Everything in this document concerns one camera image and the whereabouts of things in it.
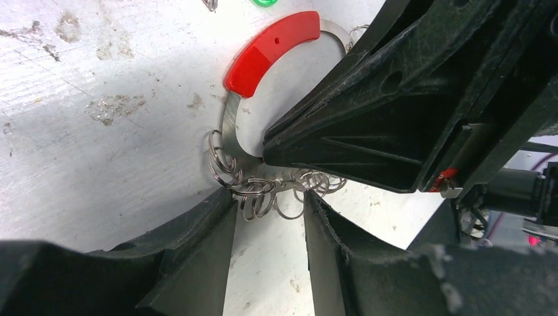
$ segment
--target green object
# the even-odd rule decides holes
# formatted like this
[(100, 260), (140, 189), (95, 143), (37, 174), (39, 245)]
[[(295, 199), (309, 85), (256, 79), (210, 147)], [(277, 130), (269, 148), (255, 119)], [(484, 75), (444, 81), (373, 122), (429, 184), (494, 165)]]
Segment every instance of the green object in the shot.
[(262, 7), (271, 7), (277, 0), (254, 0), (254, 2)]

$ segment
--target red plastic grip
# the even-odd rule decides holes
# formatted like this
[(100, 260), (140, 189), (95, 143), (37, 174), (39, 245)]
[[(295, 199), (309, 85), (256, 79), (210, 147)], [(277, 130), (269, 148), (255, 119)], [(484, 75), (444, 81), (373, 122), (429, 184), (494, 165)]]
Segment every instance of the red plastic grip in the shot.
[(320, 16), (316, 11), (289, 15), (270, 25), (254, 38), (233, 62), (225, 87), (242, 97), (254, 95), (271, 66), (291, 48), (320, 37)]

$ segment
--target scratched tabletop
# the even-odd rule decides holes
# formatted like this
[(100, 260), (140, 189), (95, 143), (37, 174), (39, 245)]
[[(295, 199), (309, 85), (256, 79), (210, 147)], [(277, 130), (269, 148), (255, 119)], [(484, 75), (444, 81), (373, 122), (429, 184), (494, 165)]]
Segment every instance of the scratched tabletop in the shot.
[[(346, 30), (383, 0), (1, 0), (0, 238), (109, 250), (216, 189), (204, 152), (218, 128), (224, 75), (265, 26), (315, 10)], [(322, 36), (288, 52), (238, 115), (241, 145), (264, 131), (342, 58)], [(406, 247), (440, 199), (349, 183), (328, 201)], [(301, 209), (291, 194), (287, 213)], [(310, 315), (303, 221), (239, 221), (226, 315)]]

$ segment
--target metal clip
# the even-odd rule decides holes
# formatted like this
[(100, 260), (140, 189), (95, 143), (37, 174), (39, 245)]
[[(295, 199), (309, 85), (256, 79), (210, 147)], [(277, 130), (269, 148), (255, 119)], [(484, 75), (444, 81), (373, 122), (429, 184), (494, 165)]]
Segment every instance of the metal clip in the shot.
[(217, 0), (202, 0), (210, 12), (215, 11), (217, 9)]

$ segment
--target purple wire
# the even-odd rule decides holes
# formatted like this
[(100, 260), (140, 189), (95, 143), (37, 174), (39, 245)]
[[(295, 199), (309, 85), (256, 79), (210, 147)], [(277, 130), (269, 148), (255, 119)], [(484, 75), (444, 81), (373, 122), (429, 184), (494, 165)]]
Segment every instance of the purple wire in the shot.
[[(549, 161), (550, 159), (554, 158), (558, 156), (558, 153), (549, 153), (548, 155), (542, 157), (536, 164), (533, 165), (533, 167), (531, 167), (531, 171), (537, 171), (544, 163), (546, 163), (547, 161)], [(485, 239), (490, 240), (490, 238), (494, 235), (494, 232), (496, 231), (496, 229), (498, 228), (498, 226), (500, 225), (500, 223), (502, 222), (503, 218), (504, 218), (504, 212), (500, 212), (500, 214), (498, 215), (498, 218), (496, 219), (496, 221), (494, 222), (494, 225), (492, 226), (492, 229), (490, 230), (490, 232), (488, 233), (488, 236)]]

